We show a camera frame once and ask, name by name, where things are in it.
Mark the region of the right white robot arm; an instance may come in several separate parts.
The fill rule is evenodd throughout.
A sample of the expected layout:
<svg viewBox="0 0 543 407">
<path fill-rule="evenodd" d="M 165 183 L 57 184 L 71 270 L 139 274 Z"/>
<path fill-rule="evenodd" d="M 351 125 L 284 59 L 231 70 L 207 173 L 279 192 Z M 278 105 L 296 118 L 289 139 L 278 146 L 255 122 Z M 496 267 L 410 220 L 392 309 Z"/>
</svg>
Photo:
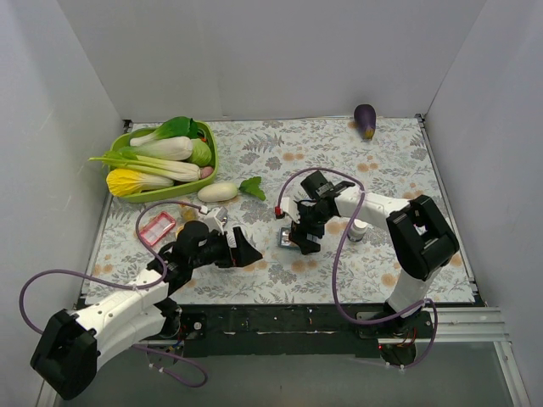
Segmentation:
<svg viewBox="0 0 543 407">
<path fill-rule="evenodd" d="M 348 231 L 353 231 L 358 220 L 386 231 L 400 264 L 400 276 L 381 316 L 371 320 L 349 316 L 336 290 L 332 291 L 333 301 L 348 322 L 358 326 L 384 325 L 390 335 L 403 337 L 415 326 L 413 315 L 434 305 L 427 292 L 441 269 L 459 251 L 459 241 L 432 198 L 390 198 L 368 192 L 353 176 L 343 175 L 340 183 L 333 184 L 325 173 L 327 169 L 318 167 L 301 170 L 301 186 L 309 201 L 304 203 L 280 194 L 275 216 L 290 218 L 289 239 L 302 254 L 319 251 L 325 225 L 333 217 L 347 219 Z"/>
</svg>

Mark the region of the white cap pill bottle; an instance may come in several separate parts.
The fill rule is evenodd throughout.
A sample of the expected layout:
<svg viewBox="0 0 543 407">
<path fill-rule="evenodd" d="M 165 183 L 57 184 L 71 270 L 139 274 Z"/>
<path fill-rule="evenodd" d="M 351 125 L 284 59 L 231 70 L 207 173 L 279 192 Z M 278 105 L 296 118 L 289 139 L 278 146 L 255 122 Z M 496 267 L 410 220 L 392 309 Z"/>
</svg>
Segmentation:
<svg viewBox="0 0 543 407">
<path fill-rule="evenodd" d="M 367 228 L 368 224 L 366 222 L 354 220 L 348 230 L 347 238 L 354 243 L 360 242 L 364 238 Z"/>
</svg>

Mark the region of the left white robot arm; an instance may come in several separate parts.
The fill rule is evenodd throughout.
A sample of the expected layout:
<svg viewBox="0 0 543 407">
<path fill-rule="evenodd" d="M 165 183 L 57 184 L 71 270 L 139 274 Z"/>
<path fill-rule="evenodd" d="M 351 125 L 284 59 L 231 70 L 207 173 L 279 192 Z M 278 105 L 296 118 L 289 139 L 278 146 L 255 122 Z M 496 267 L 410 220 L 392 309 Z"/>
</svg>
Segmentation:
<svg viewBox="0 0 543 407">
<path fill-rule="evenodd" d="M 55 313 L 31 356 L 31 367 L 62 399 L 71 400 L 117 354 L 146 337 L 173 338 L 181 320 L 171 295 L 195 269 L 245 267 L 261 260 L 241 228 L 232 231 L 230 242 L 225 232 L 210 230 L 202 221 L 186 223 L 176 241 L 166 244 L 127 289 L 73 313 Z"/>
</svg>

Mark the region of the blue rectangular pill box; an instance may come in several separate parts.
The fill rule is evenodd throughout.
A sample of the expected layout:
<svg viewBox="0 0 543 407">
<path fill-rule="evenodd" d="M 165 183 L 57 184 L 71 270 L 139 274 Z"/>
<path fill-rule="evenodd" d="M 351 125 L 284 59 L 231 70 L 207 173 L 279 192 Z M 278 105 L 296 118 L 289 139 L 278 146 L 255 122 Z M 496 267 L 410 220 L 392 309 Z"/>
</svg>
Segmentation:
<svg viewBox="0 0 543 407">
<path fill-rule="evenodd" d="M 290 238 L 291 229 L 289 227 L 281 227 L 278 233 L 278 247 L 279 248 L 289 248 L 297 249 L 298 245 L 293 243 Z"/>
</svg>

